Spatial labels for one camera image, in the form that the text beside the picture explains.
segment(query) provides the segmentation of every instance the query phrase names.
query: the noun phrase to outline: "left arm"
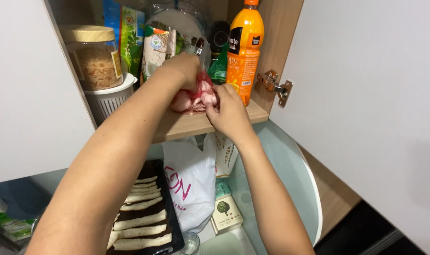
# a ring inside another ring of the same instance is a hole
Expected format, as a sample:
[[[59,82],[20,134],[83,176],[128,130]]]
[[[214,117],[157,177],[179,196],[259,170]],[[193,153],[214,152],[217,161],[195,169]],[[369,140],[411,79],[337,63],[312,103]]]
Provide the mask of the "left arm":
[[[196,56],[172,57],[105,120],[59,183],[26,255],[105,254],[161,117],[179,89],[195,87],[198,68]]]

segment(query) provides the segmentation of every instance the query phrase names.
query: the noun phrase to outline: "cabinet shelf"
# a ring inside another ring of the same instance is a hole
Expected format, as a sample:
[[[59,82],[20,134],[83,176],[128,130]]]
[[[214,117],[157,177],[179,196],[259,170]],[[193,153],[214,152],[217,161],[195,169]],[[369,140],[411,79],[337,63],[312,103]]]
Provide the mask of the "cabinet shelf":
[[[254,101],[250,101],[246,107],[251,123],[267,121],[269,114],[258,106]],[[214,127],[207,119],[206,113],[176,113],[168,109],[155,133],[152,143],[170,141],[186,136],[194,136],[213,132]]]

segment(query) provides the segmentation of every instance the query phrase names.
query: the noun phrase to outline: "right arm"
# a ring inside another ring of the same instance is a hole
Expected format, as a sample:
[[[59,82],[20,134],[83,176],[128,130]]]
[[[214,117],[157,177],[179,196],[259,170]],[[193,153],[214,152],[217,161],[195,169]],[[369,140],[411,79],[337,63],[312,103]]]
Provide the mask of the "right arm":
[[[239,149],[267,253],[314,255],[291,196],[267,158],[242,100],[230,84],[214,86],[214,89],[220,98],[220,111],[216,113],[209,106],[207,116]]]

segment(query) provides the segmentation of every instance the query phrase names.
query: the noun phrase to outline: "orange juice bottle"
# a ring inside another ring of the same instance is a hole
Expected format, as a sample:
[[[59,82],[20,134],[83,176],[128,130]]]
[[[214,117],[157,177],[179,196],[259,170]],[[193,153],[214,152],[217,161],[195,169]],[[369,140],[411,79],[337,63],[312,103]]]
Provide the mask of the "orange juice bottle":
[[[226,83],[232,84],[245,106],[251,97],[259,47],[264,38],[264,24],[257,11],[258,3],[258,0],[245,0],[245,7],[235,16],[229,35]]]

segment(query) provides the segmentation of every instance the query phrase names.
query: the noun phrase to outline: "metal hinge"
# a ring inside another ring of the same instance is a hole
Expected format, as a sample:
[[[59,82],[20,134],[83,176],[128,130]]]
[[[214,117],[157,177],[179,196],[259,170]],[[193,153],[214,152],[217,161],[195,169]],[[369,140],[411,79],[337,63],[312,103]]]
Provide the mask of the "metal hinge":
[[[262,82],[262,84],[264,84],[264,87],[267,91],[270,93],[278,93],[278,105],[284,108],[286,106],[286,102],[288,101],[288,95],[291,92],[293,83],[286,81],[285,84],[280,86],[277,83],[278,73],[275,72],[275,70],[270,70],[266,73],[258,73],[257,79]]]

